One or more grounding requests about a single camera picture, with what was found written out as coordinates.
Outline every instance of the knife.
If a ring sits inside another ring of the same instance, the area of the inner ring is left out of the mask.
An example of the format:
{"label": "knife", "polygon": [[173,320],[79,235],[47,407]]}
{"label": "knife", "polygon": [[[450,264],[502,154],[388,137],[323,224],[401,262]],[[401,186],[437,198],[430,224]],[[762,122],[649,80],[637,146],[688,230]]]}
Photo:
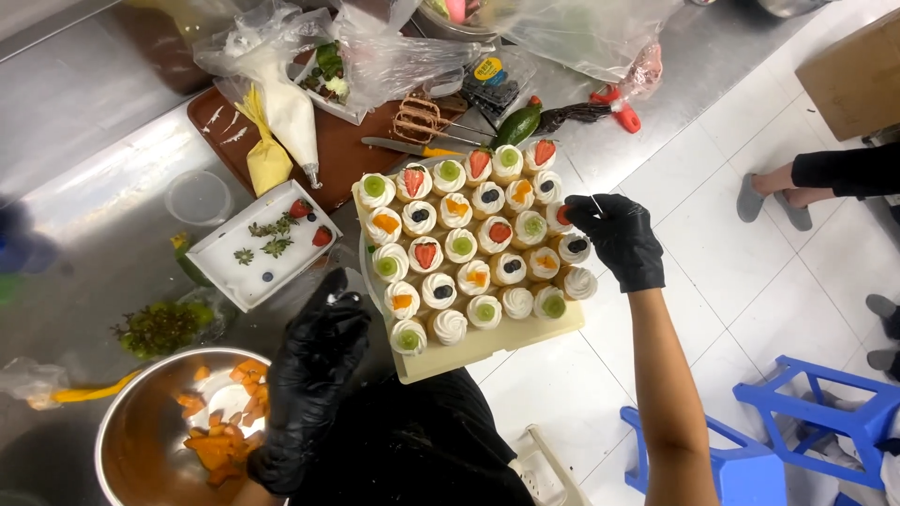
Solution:
{"label": "knife", "polygon": [[382,137],[363,137],[363,144],[367,146],[378,146],[379,148],[393,149],[394,151],[409,153],[410,155],[416,155],[424,158],[463,154],[447,149],[429,148],[428,146],[419,146],[418,144],[410,144],[408,142],[400,142],[399,140],[385,139]]}

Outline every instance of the red tool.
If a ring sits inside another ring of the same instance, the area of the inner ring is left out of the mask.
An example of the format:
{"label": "red tool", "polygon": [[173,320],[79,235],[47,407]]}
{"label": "red tool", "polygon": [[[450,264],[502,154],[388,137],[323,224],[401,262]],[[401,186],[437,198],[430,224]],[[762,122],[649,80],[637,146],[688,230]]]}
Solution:
{"label": "red tool", "polygon": [[641,119],[637,117],[635,110],[631,108],[626,99],[622,98],[622,94],[618,88],[613,85],[607,85],[600,92],[606,91],[605,95],[599,92],[590,94],[590,101],[594,104],[609,105],[613,109],[613,117],[622,125],[622,128],[631,133],[637,133],[641,130]]}

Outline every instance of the gloved hand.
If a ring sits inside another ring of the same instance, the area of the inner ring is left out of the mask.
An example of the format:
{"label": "gloved hand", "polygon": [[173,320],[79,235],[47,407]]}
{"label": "gloved hand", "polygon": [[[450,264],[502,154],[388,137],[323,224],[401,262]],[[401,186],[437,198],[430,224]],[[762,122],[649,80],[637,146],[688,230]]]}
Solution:
{"label": "gloved hand", "polygon": [[284,343],[269,367],[271,413],[265,443],[247,461],[250,478],[287,497],[327,436],[345,382],[369,346],[371,318],[360,294],[348,292],[343,268],[330,272],[288,323]]}
{"label": "gloved hand", "polygon": [[662,245],[650,228],[650,212],[619,194],[570,195],[565,217],[585,233],[597,256],[613,272],[622,293],[663,288]]}

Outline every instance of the strawberry half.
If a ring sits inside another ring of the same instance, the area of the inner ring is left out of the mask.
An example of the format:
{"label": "strawberry half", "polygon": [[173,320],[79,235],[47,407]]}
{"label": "strawberry half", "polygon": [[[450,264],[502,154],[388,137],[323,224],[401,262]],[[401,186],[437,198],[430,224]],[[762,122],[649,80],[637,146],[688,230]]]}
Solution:
{"label": "strawberry half", "polygon": [[320,248],[331,242],[331,230],[322,225],[316,229],[316,235],[312,236],[312,245]]}
{"label": "strawberry half", "polygon": [[497,244],[503,244],[511,235],[512,229],[506,223],[494,223],[488,230],[488,237]]}
{"label": "strawberry half", "polygon": [[306,202],[303,199],[297,199],[293,201],[293,203],[291,204],[291,210],[288,211],[288,213],[291,214],[293,218],[303,218],[310,212],[312,212],[312,206],[310,205],[310,203]]}
{"label": "strawberry half", "polygon": [[478,179],[484,173],[484,168],[491,162],[491,150],[478,148],[469,154],[469,167],[472,168],[472,179]]}
{"label": "strawberry half", "polygon": [[435,261],[435,255],[437,254],[437,244],[434,242],[417,244],[412,253],[423,269],[431,268],[431,262]]}
{"label": "strawberry half", "polygon": [[415,197],[419,194],[419,188],[424,181],[425,168],[412,166],[403,170],[403,184],[406,185],[406,193],[410,197]]}
{"label": "strawberry half", "polygon": [[535,163],[542,166],[556,153],[556,145],[552,140],[543,139],[535,146]]}
{"label": "strawberry half", "polygon": [[561,205],[560,208],[559,208],[559,210],[556,211],[556,220],[557,220],[563,227],[568,227],[569,225],[572,224],[572,222],[569,221],[569,219],[565,217],[565,212],[568,211],[570,207],[571,207],[571,206],[568,205],[568,204],[566,204],[566,205]]}

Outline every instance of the cardboard box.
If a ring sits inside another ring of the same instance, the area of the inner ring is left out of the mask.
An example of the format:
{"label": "cardboard box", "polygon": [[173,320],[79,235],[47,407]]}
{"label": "cardboard box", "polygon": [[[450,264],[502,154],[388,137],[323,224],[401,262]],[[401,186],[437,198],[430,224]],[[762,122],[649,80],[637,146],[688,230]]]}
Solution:
{"label": "cardboard box", "polygon": [[900,9],[835,42],[796,76],[838,140],[900,123]]}

